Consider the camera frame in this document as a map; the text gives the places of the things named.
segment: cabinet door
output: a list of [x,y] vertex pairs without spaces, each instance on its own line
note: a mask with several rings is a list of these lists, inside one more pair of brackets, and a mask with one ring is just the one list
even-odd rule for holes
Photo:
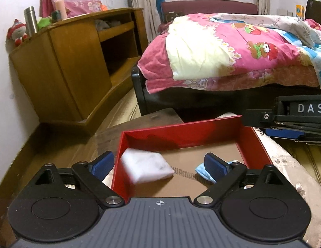
[[47,32],[24,42],[10,58],[41,122],[82,121]]
[[111,89],[94,21],[68,23],[50,31],[64,78],[85,119]]

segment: white tissue packet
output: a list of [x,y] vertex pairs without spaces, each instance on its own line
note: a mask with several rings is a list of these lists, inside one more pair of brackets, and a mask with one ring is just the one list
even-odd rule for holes
[[127,148],[121,162],[133,184],[165,179],[174,174],[163,156],[155,152]]

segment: yellow blanket section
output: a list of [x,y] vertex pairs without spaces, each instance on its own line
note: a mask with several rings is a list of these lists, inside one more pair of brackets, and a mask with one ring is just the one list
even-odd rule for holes
[[166,51],[174,80],[230,75],[234,49],[215,35],[216,26],[204,27],[187,16],[169,26]]

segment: stuffed toy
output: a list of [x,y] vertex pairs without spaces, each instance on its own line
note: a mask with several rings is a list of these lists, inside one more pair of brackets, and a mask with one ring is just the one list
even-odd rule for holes
[[26,24],[15,19],[12,27],[8,29],[6,37],[7,39],[13,39],[15,46],[19,46],[28,37],[26,34]]

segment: wooden cabinet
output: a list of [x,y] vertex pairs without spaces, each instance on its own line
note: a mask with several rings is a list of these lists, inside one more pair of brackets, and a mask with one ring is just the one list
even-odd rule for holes
[[[97,32],[95,20],[120,21]],[[82,15],[48,26],[10,53],[40,122],[93,134],[133,87],[148,46],[141,9]]]

